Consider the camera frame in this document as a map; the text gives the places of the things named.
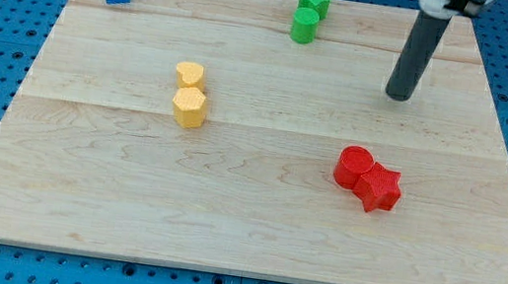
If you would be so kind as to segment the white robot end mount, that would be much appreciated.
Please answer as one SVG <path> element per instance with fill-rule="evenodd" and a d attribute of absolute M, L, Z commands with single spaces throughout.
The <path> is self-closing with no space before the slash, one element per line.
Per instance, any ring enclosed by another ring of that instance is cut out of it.
<path fill-rule="evenodd" d="M 422 12 L 432 18 L 449 20 L 454 16 L 477 17 L 495 0 L 416 0 Z"/>

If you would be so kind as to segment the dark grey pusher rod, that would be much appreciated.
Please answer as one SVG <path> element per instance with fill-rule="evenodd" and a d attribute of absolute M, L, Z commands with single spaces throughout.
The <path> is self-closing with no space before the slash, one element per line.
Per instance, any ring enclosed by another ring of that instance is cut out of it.
<path fill-rule="evenodd" d="M 395 101 L 407 101 L 413 95 L 450 19 L 436 19 L 418 12 L 385 91 Z"/>

